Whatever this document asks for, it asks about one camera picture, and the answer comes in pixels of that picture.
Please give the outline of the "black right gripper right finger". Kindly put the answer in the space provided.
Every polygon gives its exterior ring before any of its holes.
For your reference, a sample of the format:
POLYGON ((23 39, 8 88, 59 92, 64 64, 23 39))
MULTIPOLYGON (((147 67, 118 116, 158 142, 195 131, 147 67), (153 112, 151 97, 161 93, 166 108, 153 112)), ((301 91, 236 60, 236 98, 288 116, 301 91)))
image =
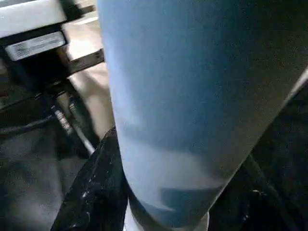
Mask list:
POLYGON ((211 231, 305 231, 303 215, 279 195, 249 155, 209 211, 211 231))

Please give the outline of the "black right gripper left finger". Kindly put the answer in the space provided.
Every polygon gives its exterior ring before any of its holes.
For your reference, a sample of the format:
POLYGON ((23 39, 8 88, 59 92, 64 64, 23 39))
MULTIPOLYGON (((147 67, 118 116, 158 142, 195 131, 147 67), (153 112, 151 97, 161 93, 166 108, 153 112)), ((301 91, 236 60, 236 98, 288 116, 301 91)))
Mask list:
POLYGON ((128 204, 116 128, 111 128, 75 177, 53 231, 121 231, 128 204))

